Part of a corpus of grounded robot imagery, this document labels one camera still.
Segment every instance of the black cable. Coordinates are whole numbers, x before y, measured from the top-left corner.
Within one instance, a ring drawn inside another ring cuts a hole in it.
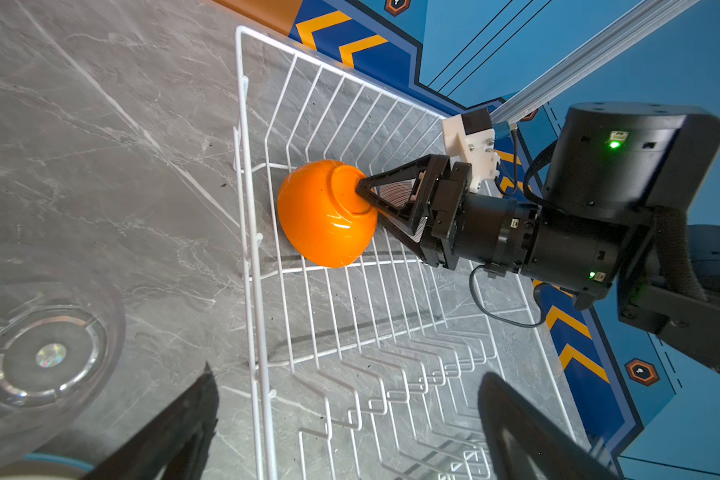
[[[557,147],[557,140],[549,144],[547,148],[543,149],[536,159],[530,163],[528,170],[525,171],[525,177],[523,178],[523,195],[525,195],[526,200],[533,202],[538,206],[555,208],[555,206],[550,204],[544,198],[537,196],[530,189],[530,178],[552,162],[552,155],[554,154],[555,147]]]
[[[509,195],[512,195],[516,191],[518,191],[518,132],[516,130],[512,130],[512,145],[514,154],[512,155],[512,166],[514,168],[514,174],[512,176],[512,191],[504,191],[501,189],[501,183],[499,182],[499,177],[497,176],[494,178],[494,184],[496,184],[496,188],[498,188],[499,193],[501,193],[503,196],[507,197]],[[501,173],[504,174],[506,178],[509,178],[509,175],[507,175],[507,171],[504,169],[504,164],[499,163],[499,168],[501,168]]]
[[[506,322],[506,323],[509,323],[510,325],[518,326],[518,327],[521,327],[524,329],[533,329],[544,323],[543,317],[541,320],[539,320],[538,323],[519,323],[519,322],[514,322],[512,320],[508,320],[505,318],[501,318],[500,316],[494,315],[493,313],[487,311],[485,309],[485,307],[483,307],[482,302],[480,302],[480,300],[478,300],[478,292],[474,287],[474,276],[478,274],[478,270],[487,270],[487,269],[488,269],[488,267],[486,265],[478,265],[469,274],[469,292],[472,294],[472,300],[474,301],[474,304],[480,309],[480,312],[485,313],[492,319],[500,320],[502,322]]]

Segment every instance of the orange chevron stripe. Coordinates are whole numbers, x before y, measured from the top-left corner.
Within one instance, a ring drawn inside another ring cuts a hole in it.
[[[599,378],[610,383],[610,381],[608,380],[608,375],[606,375],[605,369],[603,367],[597,365],[595,362],[590,360],[589,357],[587,357],[582,352],[576,350],[572,346],[566,345],[563,349],[563,352],[560,354],[560,363],[563,364],[563,370],[566,369],[571,360],[577,360],[578,363],[585,366],[588,370],[597,375]]]
[[[514,161],[514,155],[508,154],[507,152],[501,151],[501,150],[494,150],[494,151],[495,151],[497,154],[499,154],[499,158],[500,158],[500,159],[502,159],[502,160],[504,160],[504,161],[508,161],[509,163],[513,163],[513,161]]]
[[[367,38],[361,38],[356,42],[347,43],[338,48],[338,52],[342,54],[342,63],[350,68],[355,67],[355,58],[352,56],[354,53],[360,52],[367,48],[372,48],[380,44],[387,43],[387,39],[381,35],[373,35]]]
[[[344,23],[347,20],[352,19],[344,12],[337,10],[335,12],[320,15],[319,17],[310,18],[304,22],[297,23],[296,30],[298,31],[298,36],[302,38],[303,44],[310,47],[312,50],[317,50],[317,47],[315,46],[315,37],[312,34],[317,30],[323,30],[324,28]]]
[[[553,306],[552,308],[550,308],[549,313],[547,313],[547,327],[552,330],[552,325],[554,325],[555,322],[557,322],[558,320],[562,320],[563,322],[576,329],[578,333],[581,333],[586,338],[592,340],[590,329],[586,328],[585,324],[568,315],[566,312],[563,312],[556,306]]]
[[[512,180],[510,180],[509,178],[504,177],[501,179],[501,189],[502,190],[507,191],[507,189],[511,188],[512,185],[514,185],[514,184],[512,183]],[[523,182],[518,182],[518,190],[520,192],[523,191]]]

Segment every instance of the orange bowl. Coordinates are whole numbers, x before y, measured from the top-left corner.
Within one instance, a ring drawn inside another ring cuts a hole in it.
[[[337,268],[354,262],[371,243],[378,214],[355,193],[362,178],[357,168],[320,160],[297,168],[282,183],[280,225],[301,255]]]

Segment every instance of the black cylindrical motor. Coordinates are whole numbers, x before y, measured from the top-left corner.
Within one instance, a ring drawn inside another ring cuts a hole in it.
[[[627,102],[573,105],[542,196],[568,214],[622,222],[644,203],[687,111]]]
[[[454,253],[500,276],[517,273],[533,243],[537,211],[515,199],[469,194],[456,223]]]
[[[616,276],[616,258],[627,228],[542,209],[538,232],[521,273],[596,299]]]

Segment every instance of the blue wall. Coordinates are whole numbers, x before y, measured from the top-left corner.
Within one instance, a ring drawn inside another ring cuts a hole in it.
[[[550,107],[559,118],[571,104],[598,100],[694,104],[720,116],[720,0],[704,0],[691,7],[560,94]],[[550,139],[550,130],[546,132],[547,139],[538,143]],[[530,135],[524,132],[526,139]],[[690,222],[720,225],[720,154],[690,209]],[[612,329],[617,323],[614,303],[610,297],[597,305],[604,326],[612,325]],[[618,335],[608,337],[615,354],[630,348]],[[634,480],[717,478],[657,465],[720,474],[720,376],[672,349],[669,357],[671,365],[667,358],[662,360],[680,380],[677,395],[660,412],[653,413],[655,417],[646,430],[624,451],[624,456],[630,457],[622,461],[624,474]]]
[[[394,16],[384,10],[385,0],[359,0],[363,5],[370,8],[377,14],[383,16],[393,25],[401,28],[405,33],[416,40],[424,42],[424,26],[427,21],[428,0],[411,0],[411,6],[407,10]]]
[[[432,88],[465,106],[507,95],[532,82],[635,4],[637,0],[432,1],[420,80],[432,82]]]

